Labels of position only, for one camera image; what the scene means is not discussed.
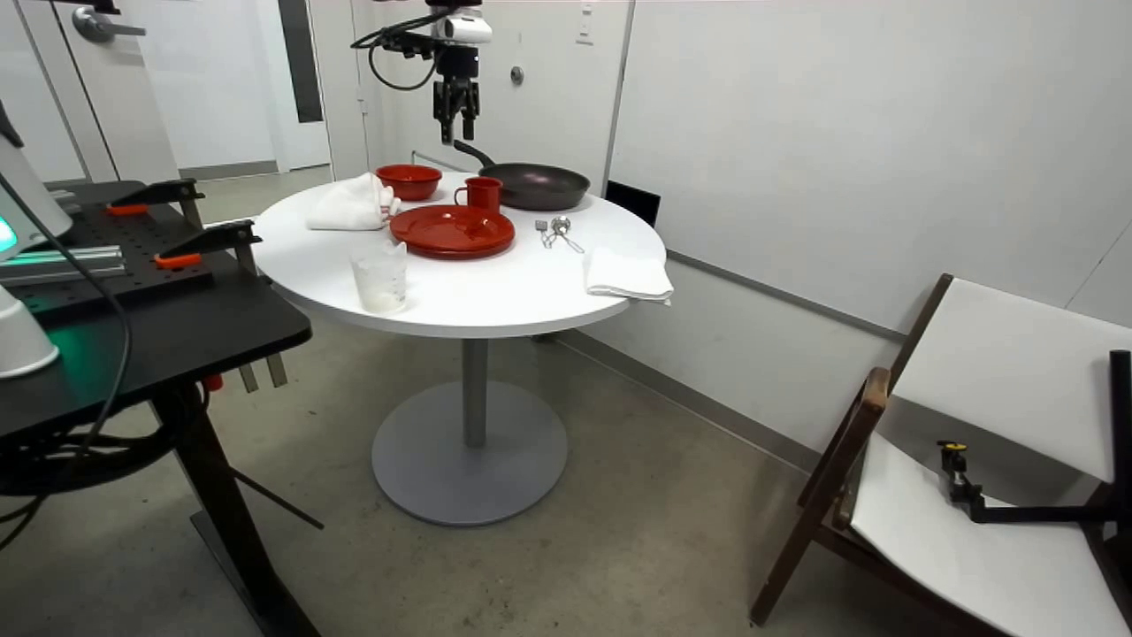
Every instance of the black pan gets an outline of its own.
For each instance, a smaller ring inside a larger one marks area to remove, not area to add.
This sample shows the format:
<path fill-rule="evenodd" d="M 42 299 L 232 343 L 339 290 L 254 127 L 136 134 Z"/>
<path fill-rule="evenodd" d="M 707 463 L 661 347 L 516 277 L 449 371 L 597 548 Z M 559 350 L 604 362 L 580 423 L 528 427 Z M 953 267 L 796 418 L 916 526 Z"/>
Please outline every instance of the black pan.
<path fill-rule="evenodd" d="M 503 181 L 503 205 L 531 211 L 563 211 L 572 209 L 590 181 L 559 166 L 542 164 L 492 164 L 483 147 L 455 140 L 458 152 L 483 158 L 483 177 Z"/>

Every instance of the round white table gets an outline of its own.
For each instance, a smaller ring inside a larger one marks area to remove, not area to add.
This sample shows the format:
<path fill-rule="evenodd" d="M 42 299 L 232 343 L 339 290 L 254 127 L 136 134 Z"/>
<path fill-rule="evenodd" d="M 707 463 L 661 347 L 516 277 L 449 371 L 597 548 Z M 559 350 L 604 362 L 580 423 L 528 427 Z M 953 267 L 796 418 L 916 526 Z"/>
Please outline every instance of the round white table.
<path fill-rule="evenodd" d="M 467 174 L 447 174 L 433 200 L 455 200 Z M 571 217 L 572 245 L 666 257 L 661 237 L 635 211 L 587 196 L 571 211 L 503 209 L 516 225 L 490 257 L 409 257 L 409 304 L 360 308 L 359 253 L 379 229 L 308 229 L 308 209 L 333 200 L 348 181 L 298 190 L 254 220 L 258 267 L 300 308 L 404 336 L 464 339 L 464 377 L 404 400 L 377 436 L 371 466 L 384 493 L 436 522 L 492 522 L 523 514 L 565 466 L 565 427 L 535 391 L 490 382 L 490 339 L 580 329 L 626 308 L 585 288 L 585 253 L 547 245 L 537 220 Z"/>

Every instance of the gray floor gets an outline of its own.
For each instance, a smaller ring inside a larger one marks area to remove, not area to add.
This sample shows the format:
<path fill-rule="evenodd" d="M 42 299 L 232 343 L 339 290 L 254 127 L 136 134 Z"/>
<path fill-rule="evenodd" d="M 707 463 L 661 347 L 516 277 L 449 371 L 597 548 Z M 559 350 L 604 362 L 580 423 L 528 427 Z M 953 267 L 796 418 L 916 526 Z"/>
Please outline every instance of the gray floor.
<path fill-rule="evenodd" d="M 201 181 L 206 217 L 254 217 L 319 181 L 324 171 Z M 315 529 L 248 495 L 324 633 L 934 633 L 930 611 L 826 548 L 804 558 L 773 621 L 747 627 L 804 474 L 571 339 L 492 347 L 492 376 L 563 414 L 563 483 L 492 526 L 413 519 L 379 493 L 370 446 L 400 400 L 458 377 L 459 347 L 312 321 L 315 339 L 286 354 L 291 385 L 246 391 L 232 376 L 213 420 L 233 466 L 326 519 Z M 114 423 L 150 427 L 151 414 Z M 50 499 L 0 552 L 0 633 L 258 633 L 190 529 L 195 511 L 173 456 Z"/>

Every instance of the desk leg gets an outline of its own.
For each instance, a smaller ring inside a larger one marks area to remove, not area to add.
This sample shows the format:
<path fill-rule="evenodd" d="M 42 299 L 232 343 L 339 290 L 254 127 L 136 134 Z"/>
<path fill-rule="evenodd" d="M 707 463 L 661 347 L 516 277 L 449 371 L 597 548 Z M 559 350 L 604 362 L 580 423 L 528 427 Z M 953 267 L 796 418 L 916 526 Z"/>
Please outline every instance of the desk leg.
<path fill-rule="evenodd" d="M 423 519 L 496 522 L 559 483 L 565 427 L 535 391 L 490 382 L 490 339 L 467 339 L 464 377 L 404 400 L 377 436 L 371 466 Z"/>
<path fill-rule="evenodd" d="M 173 439 L 181 466 L 199 493 L 209 522 L 221 536 L 221 562 L 232 562 L 238 587 L 253 604 L 264 633 L 319 633 L 304 607 L 291 598 L 258 542 L 246 495 L 221 449 L 213 420 L 190 382 L 168 385 L 151 395 L 151 410 Z"/>

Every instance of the black object on chair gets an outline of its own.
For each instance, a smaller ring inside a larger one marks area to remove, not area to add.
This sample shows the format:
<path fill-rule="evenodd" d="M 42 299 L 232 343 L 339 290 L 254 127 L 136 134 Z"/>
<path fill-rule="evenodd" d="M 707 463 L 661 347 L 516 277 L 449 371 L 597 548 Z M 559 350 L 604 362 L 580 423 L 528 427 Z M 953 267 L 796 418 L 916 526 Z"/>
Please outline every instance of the black object on chair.
<path fill-rule="evenodd" d="M 648 225 L 659 223 L 661 196 L 651 196 L 651 190 L 640 190 L 640 188 L 608 181 L 608 185 L 604 185 L 604 197 L 615 200 L 615 205 L 623 205 L 623 209 L 630 209 L 630 211 L 640 217 Z"/>

